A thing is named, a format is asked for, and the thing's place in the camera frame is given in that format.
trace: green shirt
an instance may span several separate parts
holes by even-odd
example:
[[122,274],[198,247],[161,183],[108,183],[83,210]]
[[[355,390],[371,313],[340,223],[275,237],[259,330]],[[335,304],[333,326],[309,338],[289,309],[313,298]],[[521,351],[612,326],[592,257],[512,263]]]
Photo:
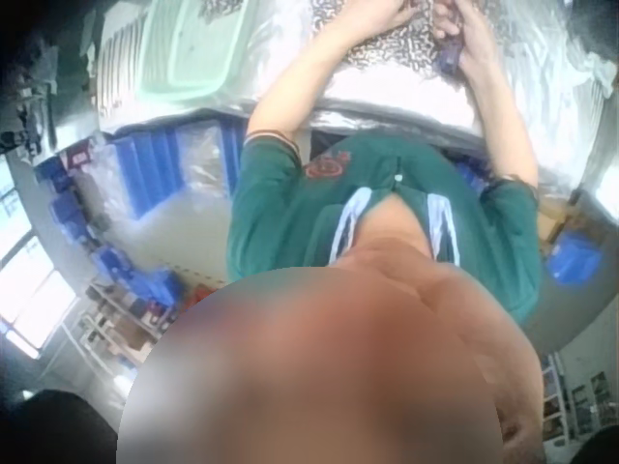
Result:
[[[366,211],[397,194],[428,236],[427,198],[446,197],[460,267],[519,324],[532,313],[541,282],[532,189],[503,181],[479,198],[432,147],[374,132],[342,140],[305,167],[293,145],[274,135],[261,135],[247,144],[228,240],[230,279],[327,266],[344,206],[359,188],[371,189]],[[449,241],[442,241],[436,254],[438,261],[454,263]]]

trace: pile of metal parts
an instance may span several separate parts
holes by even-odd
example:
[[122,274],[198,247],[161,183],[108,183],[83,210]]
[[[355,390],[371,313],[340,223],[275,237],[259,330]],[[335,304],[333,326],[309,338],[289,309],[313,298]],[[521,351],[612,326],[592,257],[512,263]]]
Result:
[[203,17],[207,24],[214,20],[232,15],[241,10],[245,0],[203,0],[200,9],[200,17]]
[[[311,0],[313,32],[320,31],[341,10],[345,0]],[[346,63],[359,69],[379,64],[396,64],[416,73],[432,73],[438,44],[432,36],[433,0],[421,2],[421,9],[407,26],[385,33],[353,48]],[[495,26],[500,21],[499,0],[475,0]]]

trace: shelf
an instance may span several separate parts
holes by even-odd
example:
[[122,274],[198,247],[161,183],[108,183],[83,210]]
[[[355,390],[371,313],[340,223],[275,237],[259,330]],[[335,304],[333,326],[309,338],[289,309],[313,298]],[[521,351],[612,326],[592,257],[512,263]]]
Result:
[[125,316],[129,317],[132,321],[134,321],[136,323],[137,326],[139,326],[141,329],[143,329],[148,334],[153,336],[156,340],[159,340],[162,337],[161,333],[157,332],[151,326],[145,324],[142,320],[140,320],[137,317],[135,317],[133,314],[131,314],[129,312],[128,309],[122,307],[121,304],[119,304],[113,298],[111,298],[109,295],[107,295],[105,293],[105,290],[104,290],[105,287],[103,287],[102,285],[100,285],[99,283],[96,283],[96,282],[91,282],[91,287],[94,288],[95,291],[97,291],[97,293],[99,293],[102,296],[102,298],[104,300],[106,300],[110,305],[114,306],[119,312],[121,312]]
[[544,418],[544,421],[552,421],[553,419],[560,418],[562,415],[563,415],[563,413],[561,413],[561,411],[559,411],[558,413],[554,413],[554,414],[551,414],[550,416],[546,416]]

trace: blue storage box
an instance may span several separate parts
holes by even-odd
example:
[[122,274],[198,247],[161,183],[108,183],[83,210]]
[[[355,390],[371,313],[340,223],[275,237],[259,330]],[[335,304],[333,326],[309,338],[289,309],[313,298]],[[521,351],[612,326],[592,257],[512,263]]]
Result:
[[552,277],[564,285],[578,285],[589,280],[602,262],[602,252],[585,237],[563,232],[546,261]]
[[185,288],[169,269],[161,269],[151,274],[151,291],[153,300],[157,303],[171,307],[183,300]]
[[70,190],[64,191],[58,195],[49,205],[49,210],[57,224],[63,224],[76,214],[81,214],[77,198]]
[[65,222],[60,225],[60,228],[65,237],[67,237],[72,244],[80,244],[90,239],[88,224],[81,212],[66,219]]
[[124,253],[112,246],[100,247],[91,254],[91,259],[99,272],[113,282],[132,278],[132,263]]
[[46,159],[41,164],[35,166],[35,176],[38,182],[49,181],[58,173],[67,174],[67,170],[60,157]]
[[137,132],[114,142],[133,217],[142,218],[185,185],[169,130]]
[[51,189],[54,193],[62,193],[74,185],[74,180],[69,177],[69,174],[66,172],[58,171],[51,176],[49,183],[51,184]]

